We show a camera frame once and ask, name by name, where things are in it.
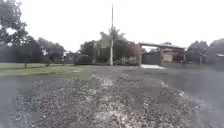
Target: road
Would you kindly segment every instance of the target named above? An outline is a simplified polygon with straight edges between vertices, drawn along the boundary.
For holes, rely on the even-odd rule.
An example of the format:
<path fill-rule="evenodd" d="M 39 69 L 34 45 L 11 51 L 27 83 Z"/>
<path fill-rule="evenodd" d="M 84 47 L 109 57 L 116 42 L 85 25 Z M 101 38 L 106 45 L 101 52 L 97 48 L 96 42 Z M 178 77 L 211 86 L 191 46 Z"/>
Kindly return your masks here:
<path fill-rule="evenodd" d="M 223 127 L 224 73 L 86 67 L 0 79 L 0 128 Z"/>

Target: light pole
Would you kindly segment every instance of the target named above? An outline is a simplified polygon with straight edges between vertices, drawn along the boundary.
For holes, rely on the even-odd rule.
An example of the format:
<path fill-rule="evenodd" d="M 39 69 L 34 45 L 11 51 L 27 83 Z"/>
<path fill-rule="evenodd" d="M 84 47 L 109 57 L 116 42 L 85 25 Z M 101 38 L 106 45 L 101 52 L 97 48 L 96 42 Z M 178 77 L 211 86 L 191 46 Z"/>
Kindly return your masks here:
<path fill-rule="evenodd" d="M 114 15 L 114 9 L 113 9 L 113 4 L 112 4 L 112 27 L 111 27 L 111 31 L 112 31 L 112 40 L 111 40 L 111 44 L 110 44 L 110 66 L 113 66 L 113 44 L 114 44 L 114 25 L 113 25 L 113 15 Z"/>

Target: dirt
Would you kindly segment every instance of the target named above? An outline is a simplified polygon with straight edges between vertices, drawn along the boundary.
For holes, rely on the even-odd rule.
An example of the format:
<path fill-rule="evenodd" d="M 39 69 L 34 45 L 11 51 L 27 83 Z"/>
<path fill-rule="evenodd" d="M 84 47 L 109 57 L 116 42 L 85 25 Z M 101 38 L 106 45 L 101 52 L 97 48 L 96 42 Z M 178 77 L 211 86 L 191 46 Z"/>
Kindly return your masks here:
<path fill-rule="evenodd" d="M 221 128 L 204 72 L 95 66 L 1 79 L 0 128 Z"/>

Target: grass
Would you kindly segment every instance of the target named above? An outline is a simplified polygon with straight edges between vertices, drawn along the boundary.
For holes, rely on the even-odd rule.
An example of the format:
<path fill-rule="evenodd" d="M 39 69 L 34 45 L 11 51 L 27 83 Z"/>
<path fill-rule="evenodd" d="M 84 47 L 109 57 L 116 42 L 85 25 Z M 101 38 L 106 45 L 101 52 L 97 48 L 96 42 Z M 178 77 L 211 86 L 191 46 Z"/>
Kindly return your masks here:
<path fill-rule="evenodd" d="M 22 63 L 0 63 L 0 77 L 80 72 L 82 69 L 82 66 L 63 66 L 62 64 L 51 64 L 49 67 L 45 67 L 44 64 L 28 64 L 27 68 L 24 68 Z"/>

